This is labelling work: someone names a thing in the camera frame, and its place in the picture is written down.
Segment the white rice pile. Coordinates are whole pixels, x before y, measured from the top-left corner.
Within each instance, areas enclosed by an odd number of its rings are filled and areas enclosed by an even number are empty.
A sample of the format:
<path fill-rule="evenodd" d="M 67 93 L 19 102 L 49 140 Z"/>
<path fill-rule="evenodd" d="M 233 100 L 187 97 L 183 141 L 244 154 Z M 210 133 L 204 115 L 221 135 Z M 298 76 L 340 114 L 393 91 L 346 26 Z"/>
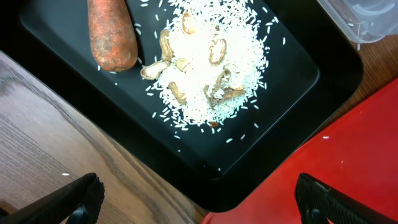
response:
<path fill-rule="evenodd" d="M 145 93 L 163 104 L 153 119 L 178 141 L 224 131 L 241 110 L 258 108 L 267 88 L 271 37 L 282 23 L 259 1 L 138 1 L 133 31 Z"/>

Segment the clear plastic storage box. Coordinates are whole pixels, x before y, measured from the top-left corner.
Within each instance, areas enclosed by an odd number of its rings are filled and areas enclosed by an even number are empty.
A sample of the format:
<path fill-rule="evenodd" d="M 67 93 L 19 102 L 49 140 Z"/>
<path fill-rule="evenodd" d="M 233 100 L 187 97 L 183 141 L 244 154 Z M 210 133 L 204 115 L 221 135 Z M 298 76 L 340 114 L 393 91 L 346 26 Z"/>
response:
<path fill-rule="evenodd" d="M 349 40 L 370 44 L 397 34 L 397 0 L 318 0 Z"/>

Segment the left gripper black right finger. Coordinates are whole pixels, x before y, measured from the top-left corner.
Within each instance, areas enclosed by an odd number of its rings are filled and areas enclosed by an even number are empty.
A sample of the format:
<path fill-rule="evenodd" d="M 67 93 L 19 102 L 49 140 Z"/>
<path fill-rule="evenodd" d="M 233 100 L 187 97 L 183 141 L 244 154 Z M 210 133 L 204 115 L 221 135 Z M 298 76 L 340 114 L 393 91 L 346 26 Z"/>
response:
<path fill-rule="evenodd" d="M 306 173 L 298 176 L 295 201 L 301 222 L 306 224 L 397 224 Z"/>

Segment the black tray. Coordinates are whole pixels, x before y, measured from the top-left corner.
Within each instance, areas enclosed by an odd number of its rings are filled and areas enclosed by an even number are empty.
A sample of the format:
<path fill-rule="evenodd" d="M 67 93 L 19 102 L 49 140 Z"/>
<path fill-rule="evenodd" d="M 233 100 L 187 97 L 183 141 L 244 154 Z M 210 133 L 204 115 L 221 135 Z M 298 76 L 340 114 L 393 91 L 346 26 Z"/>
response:
<path fill-rule="evenodd" d="M 1 50 L 97 124 L 196 204 L 237 207 L 357 90 L 363 63 L 317 1 L 249 5 L 271 51 L 248 107 L 217 131 L 179 131 L 159 116 L 159 94 L 140 65 L 98 70 L 90 50 L 87 3 L 2 1 Z"/>

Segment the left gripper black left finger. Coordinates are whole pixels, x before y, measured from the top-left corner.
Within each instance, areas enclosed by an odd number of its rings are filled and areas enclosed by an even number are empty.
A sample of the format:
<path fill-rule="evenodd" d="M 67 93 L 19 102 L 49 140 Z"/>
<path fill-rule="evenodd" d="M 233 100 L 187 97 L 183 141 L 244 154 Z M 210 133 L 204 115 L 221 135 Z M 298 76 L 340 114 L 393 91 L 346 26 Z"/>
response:
<path fill-rule="evenodd" d="M 104 201 L 104 183 L 95 173 L 65 185 L 36 202 L 6 216 L 2 224 L 95 224 Z"/>

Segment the red plastic tray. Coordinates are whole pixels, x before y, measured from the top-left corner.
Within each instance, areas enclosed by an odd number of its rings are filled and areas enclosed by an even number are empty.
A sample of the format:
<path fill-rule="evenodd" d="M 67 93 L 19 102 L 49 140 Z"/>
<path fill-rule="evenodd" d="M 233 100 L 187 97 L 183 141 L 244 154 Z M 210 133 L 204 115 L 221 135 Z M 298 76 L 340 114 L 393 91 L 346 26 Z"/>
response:
<path fill-rule="evenodd" d="M 235 209 L 204 223 L 300 223 L 294 191 L 302 172 L 396 220 L 397 81 L 297 149 Z"/>

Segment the orange carrot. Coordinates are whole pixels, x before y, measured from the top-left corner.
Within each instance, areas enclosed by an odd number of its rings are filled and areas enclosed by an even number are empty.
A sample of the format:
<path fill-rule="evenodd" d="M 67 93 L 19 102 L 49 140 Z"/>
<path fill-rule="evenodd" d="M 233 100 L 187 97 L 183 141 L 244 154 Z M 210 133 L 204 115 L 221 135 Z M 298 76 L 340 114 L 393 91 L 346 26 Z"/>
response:
<path fill-rule="evenodd" d="M 125 0 L 87 0 L 90 48 L 104 70 L 121 72 L 138 58 L 137 39 Z"/>

